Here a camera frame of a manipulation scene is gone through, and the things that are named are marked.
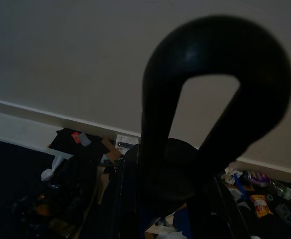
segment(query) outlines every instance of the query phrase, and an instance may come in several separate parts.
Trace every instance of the white wall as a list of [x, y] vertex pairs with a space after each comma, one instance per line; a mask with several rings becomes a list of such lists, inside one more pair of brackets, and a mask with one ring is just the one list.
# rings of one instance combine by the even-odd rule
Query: white wall
[[[260, 23], [291, 59], [291, 1], [0, 0], [0, 100], [140, 132], [153, 49], [180, 24], [213, 14]], [[238, 87], [224, 78], [185, 84], [171, 136], [201, 145]], [[291, 168], [291, 105], [244, 157]]]

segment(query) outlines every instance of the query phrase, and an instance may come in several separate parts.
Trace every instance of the red label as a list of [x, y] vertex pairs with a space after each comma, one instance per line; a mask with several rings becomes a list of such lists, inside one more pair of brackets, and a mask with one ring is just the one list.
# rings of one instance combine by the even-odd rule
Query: red label
[[78, 135], [79, 135], [78, 132], [74, 132], [71, 135], [71, 137], [74, 139], [74, 141], [76, 142], [76, 144], [79, 144], [80, 143], [80, 141], [78, 140]]

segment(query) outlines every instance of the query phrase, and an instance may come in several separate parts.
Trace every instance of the plastic bottle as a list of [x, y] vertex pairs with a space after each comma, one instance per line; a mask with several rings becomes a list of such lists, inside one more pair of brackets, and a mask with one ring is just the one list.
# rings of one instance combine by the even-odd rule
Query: plastic bottle
[[291, 201], [291, 188], [286, 185], [272, 179], [270, 181], [269, 190], [274, 191], [279, 197]]

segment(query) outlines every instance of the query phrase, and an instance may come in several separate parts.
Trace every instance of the chip bag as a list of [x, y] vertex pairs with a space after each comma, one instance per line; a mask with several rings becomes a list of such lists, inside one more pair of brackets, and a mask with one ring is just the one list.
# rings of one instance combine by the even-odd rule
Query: chip bag
[[257, 218], [261, 218], [267, 214], [272, 214], [264, 195], [252, 195], [250, 196], [250, 200], [254, 203]]

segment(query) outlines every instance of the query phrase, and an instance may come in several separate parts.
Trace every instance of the black hook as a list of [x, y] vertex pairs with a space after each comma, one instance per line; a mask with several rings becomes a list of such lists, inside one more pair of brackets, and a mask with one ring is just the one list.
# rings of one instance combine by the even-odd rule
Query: black hook
[[283, 117], [291, 95], [291, 68], [270, 34], [254, 23], [228, 16], [185, 24], [159, 44], [145, 70], [142, 181], [157, 173], [163, 159], [183, 83], [206, 74], [228, 74], [240, 82], [199, 149], [199, 160], [206, 162], [212, 174], [239, 157]]

